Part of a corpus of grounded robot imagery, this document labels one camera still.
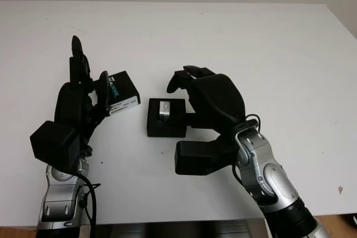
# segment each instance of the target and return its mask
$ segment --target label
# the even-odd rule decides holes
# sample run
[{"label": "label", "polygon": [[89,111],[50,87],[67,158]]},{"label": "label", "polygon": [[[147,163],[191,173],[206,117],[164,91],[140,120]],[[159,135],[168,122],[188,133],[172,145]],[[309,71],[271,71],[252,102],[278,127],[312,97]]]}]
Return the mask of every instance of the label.
[{"label": "label", "polygon": [[134,106],[136,106],[136,105],[138,105],[138,104],[139,104],[139,103],[138,103],[138,97],[133,96],[133,97],[131,97],[131,98],[129,98],[129,99],[122,100],[122,101],[120,101],[120,102],[118,102],[118,103],[112,104],[112,105],[110,106],[111,109],[110,109],[109,114],[110,114],[110,115],[116,114],[116,113],[118,113],[118,112],[120,112],[120,111],[124,111],[124,110],[129,109],[129,108],[131,108],[131,107],[134,107]]}]

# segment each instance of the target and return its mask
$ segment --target wooden floor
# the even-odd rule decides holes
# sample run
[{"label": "wooden floor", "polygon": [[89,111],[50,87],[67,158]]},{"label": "wooden floor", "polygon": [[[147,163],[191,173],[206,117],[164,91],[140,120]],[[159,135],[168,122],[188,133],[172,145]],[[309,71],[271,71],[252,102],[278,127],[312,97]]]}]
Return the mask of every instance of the wooden floor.
[{"label": "wooden floor", "polygon": [[[341,216],[319,216],[332,238],[356,238],[357,230],[350,227]],[[35,238],[36,232],[0,227],[0,238]]]}]

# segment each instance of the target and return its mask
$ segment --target logo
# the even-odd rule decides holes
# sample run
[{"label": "logo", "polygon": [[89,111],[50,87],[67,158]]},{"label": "logo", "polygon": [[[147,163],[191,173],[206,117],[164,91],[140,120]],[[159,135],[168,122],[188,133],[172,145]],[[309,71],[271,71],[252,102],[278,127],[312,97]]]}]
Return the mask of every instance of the logo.
[{"label": "logo", "polygon": [[117,97],[119,97],[119,92],[117,90],[117,87],[114,85],[115,79],[114,77],[109,77],[109,85],[112,88],[112,93],[114,98],[116,99]]}]

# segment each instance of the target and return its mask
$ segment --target robotic arm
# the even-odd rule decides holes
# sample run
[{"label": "robotic arm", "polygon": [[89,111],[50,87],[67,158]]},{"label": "robotic arm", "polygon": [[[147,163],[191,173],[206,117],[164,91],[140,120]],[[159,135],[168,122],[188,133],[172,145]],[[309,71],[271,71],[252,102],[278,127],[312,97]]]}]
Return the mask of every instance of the robotic arm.
[{"label": "robotic arm", "polygon": [[175,72],[167,92],[178,88],[187,90],[196,111],[190,115],[194,120],[187,124],[214,129],[220,136],[211,142],[178,142],[177,174],[207,175],[232,165],[238,182],[265,215],[273,237],[330,237],[275,160],[269,141],[260,133],[260,122],[247,120],[250,115],[245,115],[243,98],[227,76],[184,66],[184,70]]},{"label": "robotic arm", "polygon": [[[109,115],[109,80],[106,71],[97,81],[90,78],[88,60],[76,36],[72,39],[72,52],[70,82],[59,92],[55,120],[44,122],[30,136],[35,157],[48,164],[47,191],[37,225],[38,238],[79,237],[83,209],[88,215],[88,193],[84,192],[84,186],[88,186],[92,198],[90,237],[95,236],[95,186],[86,178],[89,172],[86,157],[92,154],[88,142],[94,129]],[[98,96],[94,106],[88,96],[93,90]]]}]

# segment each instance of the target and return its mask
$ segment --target black cable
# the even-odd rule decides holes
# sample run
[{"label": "black cable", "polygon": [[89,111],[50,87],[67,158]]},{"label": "black cable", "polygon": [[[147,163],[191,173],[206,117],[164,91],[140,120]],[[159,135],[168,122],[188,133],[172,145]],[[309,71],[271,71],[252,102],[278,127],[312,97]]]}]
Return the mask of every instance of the black cable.
[{"label": "black cable", "polygon": [[247,114],[245,116],[245,118],[247,119],[248,117],[251,117],[251,116],[253,116],[253,117],[258,119],[258,131],[260,132],[260,126],[261,126],[262,121],[260,120],[259,115],[258,114]]},{"label": "black cable", "polygon": [[[97,189],[100,185],[101,185],[100,183],[92,184],[94,190]],[[86,215],[87,215],[87,218],[88,218],[89,222],[91,223],[92,219],[91,219],[91,217],[89,216],[89,212],[88,212],[88,208],[87,208],[87,202],[88,202],[88,195],[89,195],[89,193],[90,193],[90,192],[86,192],[86,193],[84,194],[83,201],[84,201],[84,204],[85,204],[85,205],[84,205],[85,213],[86,213]]]},{"label": "black cable", "polygon": [[94,187],[90,183],[89,179],[87,179],[82,174],[76,173],[75,175],[77,177],[79,177],[82,181],[84,181],[86,186],[89,188],[89,193],[90,193],[90,196],[91,196],[91,203],[92,203],[92,216],[91,216],[91,218],[89,217],[89,213],[88,213],[88,210],[86,209],[86,206],[85,206],[85,210],[86,210],[87,216],[89,217],[89,222],[90,222],[90,235],[89,235],[89,237],[90,238],[95,238],[95,228],[96,228],[96,224],[97,224],[97,199],[95,198]]},{"label": "black cable", "polygon": [[232,164],[233,176],[234,176],[234,178],[239,182],[240,185],[243,185],[243,184],[242,184],[242,180],[238,177],[237,171],[235,170],[236,167],[237,167],[236,164]]}]

